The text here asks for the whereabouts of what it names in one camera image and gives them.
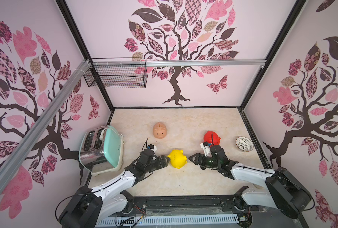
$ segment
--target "wall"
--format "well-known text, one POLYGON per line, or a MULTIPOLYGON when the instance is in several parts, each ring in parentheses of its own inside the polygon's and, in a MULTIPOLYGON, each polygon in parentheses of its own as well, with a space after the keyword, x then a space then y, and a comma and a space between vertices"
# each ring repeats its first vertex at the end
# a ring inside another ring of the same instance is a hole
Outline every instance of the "wall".
MULTIPOLYGON (((82 60, 54 1, 0 1, 0 166, 82 60)), ((80 81, 1 194, 0 227, 61 227, 55 207, 86 174, 79 142, 108 116, 80 81)))
POLYGON ((338 227, 338 1, 308 2, 245 111, 272 165, 316 200, 308 225, 338 227))
MULTIPOLYGON (((147 61, 263 59, 295 3, 67 2, 93 58, 145 57, 147 61)), ((148 68, 145 89, 107 88, 107 92, 116 107, 240 105, 258 70, 259 66, 148 68)))

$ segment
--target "black wire basket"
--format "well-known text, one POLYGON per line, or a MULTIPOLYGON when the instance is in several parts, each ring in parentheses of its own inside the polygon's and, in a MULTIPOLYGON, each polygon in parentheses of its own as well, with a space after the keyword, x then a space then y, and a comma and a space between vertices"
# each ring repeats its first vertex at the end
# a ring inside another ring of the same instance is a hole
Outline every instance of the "black wire basket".
MULTIPOLYGON (((101 78, 104 87, 146 88, 148 71, 144 58, 127 57, 132 59, 130 64, 121 64, 120 61, 107 62, 107 64, 93 64, 94 69, 101 78)), ((84 74, 88 87, 98 87, 93 70, 90 68, 84 74)))

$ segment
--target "black frame edge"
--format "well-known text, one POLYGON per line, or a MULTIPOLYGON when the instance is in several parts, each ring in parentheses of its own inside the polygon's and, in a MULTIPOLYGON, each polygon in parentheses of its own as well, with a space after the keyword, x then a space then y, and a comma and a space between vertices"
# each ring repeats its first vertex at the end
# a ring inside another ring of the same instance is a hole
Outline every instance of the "black frame edge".
POLYGON ((65 0, 56 0, 56 3, 66 21, 66 24, 68 25, 74 39, 75 42, 77 43, 81 54, 83 55, 84 59, 88 59, 92 65, 91 67, 91 71, 93 72, 93 76, 95 78, 95 81, 97 82, 98 88, 100 90, 100 92, 102 93, 102 96, 104 98, 104 100, 107 103, 108 108, 110 109, 110 111, 112 112, 112 110, 114 109, 113 104, 111 102, 110 97, 108 96, 107 90, 104 88, 103 83, 101 78, 99 77, 99 74, 97 73, 96 69, 93 66, 93 60, 91 58, 91 55, 88 52, 88 49, 83 41, 82 36, 80 35, 80 32, 78 30, 78 27, 73 19, 73 16, 71 15, 71 12, 68 8, 68 5, 66 4, 65 0))
POLYGON ((252 97, 253 93, 255 92, 256 88, 258 87, 258 84, 260 83, 261 79, 263 78, 265 72, 267 71, 269 65, 273 61, 273 58, 275 57, 276 53, 278 52, 281 44, 283 43, 286 35, 288 34, 289 30, 292 28, 295 19, 299 15, 303 5, 305 4, 307 0, 297 0, 294 4, 292 10, 290 11, 290 14, 287 17, 287 20, 285 21, 281 31, 279 32, 272 48, 270 49, 267 57, 266 57, 266 63, 264 67, 262 67, 257 76, 255 77, 252 85, 250 86, 250 89, 247 91, 246 96, 244 100, 241 103, 241 108, 245 108, 247 103, 249 102, 250 98, 252 97))

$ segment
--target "butterfly decal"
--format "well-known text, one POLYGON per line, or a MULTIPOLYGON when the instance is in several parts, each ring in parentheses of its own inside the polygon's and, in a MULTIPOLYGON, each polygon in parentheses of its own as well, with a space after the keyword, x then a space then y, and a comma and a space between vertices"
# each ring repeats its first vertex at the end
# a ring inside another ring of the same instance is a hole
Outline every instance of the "butterfly decal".
POLYGON ((91 105, 92 105, 93 108, 92 108, 91 112, 89 113, 89 116, 88 116, 89 120, 92 119, 92 118, 99 117, 97 110, 99 109, 99 106, 100 106, 100 104, 98 104, 98 102, 96 102, 91 95, 90 95, 90 100, 91 100, 91 105))
POLYGON ((213 92, 215 92, 217 94, 218 91, 220 91, 220 89, 227 89, 227 75, 225 75, 221 80, 219 84, 216 83, 211 83, 211 84, 207 84, 207 86, 209 88, 212 89, 213 92))

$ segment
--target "tree mural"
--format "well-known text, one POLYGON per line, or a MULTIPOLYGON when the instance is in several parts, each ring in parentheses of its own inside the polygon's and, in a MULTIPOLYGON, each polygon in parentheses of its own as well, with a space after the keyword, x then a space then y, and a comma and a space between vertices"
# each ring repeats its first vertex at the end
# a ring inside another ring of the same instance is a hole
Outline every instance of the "tree mural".
MULTIPOLYGON (((209 9, 202 9, 201 0, 138 0, 148 8, 141 8, 133 13, 144 20, 144 23, 129 20, 129 29, 133 38, 127 38, 125 47, 134 52, 135 58, 148 60, 204 60, 204 59, 233 59, 237 51, 227 51, 232 48, 238 40, 228 40, 235 28, 230 28, 235 20, 234 8, 229 10, 232 0, 203 0, 209 9), (139 52, 138 45, 145 51, 139 52)), ((178 86, 178 77, 186 75, 192 77, 196 73, 199 77, 204 74, 212 74, 221 70, 220 66, 172 66, 172 67, 148 67, 148 73, 152 73, 152 78, 161 80, 169 79, 173 87, 174 94, 164 103, 174 101, 176 105, 182 106, 179 101, 187 101, 189 98, 181 95, 178 86)), ((225 89, 227 75, 223 77, 219 84, 211 83, 207 86, 214 92, 225 89)))
POLYGON ((332 64, 338 63, 338 36, 322 42, 326 41, 329 54, 321 53, 316 43, 303 63, 297 59, 290 64, 290 76, 284 78, 281 81, 283 87, 273 93, 283 105, 278 112, 283 115, 282 123, 287 126, 284 139, 278 148, 263 143, 272 152, 271 163, 275 159, 281 166, 281 156, 289 144, 294 138, 303 138, 300 146, 308 147, 309 156, 319 149, 319 170, 323 176, 327 174, 329 162, 325 154, 331 152, 329 172, 338 185, 338 162, 334 159, 338 157, 338 140, 335 140, 338 137, 338 67, 329 63, 330 60, 332 64))

